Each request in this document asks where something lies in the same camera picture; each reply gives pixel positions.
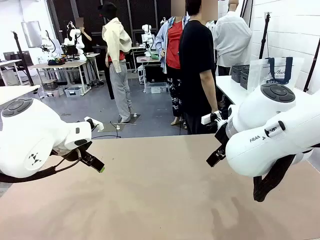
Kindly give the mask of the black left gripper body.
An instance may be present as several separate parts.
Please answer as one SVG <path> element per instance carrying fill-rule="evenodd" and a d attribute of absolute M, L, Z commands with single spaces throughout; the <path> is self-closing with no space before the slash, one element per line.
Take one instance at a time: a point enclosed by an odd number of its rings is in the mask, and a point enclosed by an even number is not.
<path fill-rule="evenodd" d="M 92 145 L 92 142 L 89 141 L 85 144 L 78 146 L 76 149 L 71 150 L 69 153 L 65 154 L 63 158 L 69 162 L 75 162 L 79 159 L 88 162 L 91 160 L 92 155 L 87 151 Z"/>

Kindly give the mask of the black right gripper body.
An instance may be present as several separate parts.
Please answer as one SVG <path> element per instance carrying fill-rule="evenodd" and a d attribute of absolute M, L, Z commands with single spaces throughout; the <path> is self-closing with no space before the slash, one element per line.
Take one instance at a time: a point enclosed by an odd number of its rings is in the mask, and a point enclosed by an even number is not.
<path fill-rule="evenodd" d="M 226 149 L 226 145 L 229 141 L 229 137 L 227 136 L 227 133 L 226 133 L 226 127 L 228 125 L 228 121 L 222 120 L 222 119 L 216 119 L 214 123 L 216 124 L 216 127 L 217 127 L 215 138 L 220 142 L 220 147 L 218 147 L 216 151 L 224 152 Z"/>

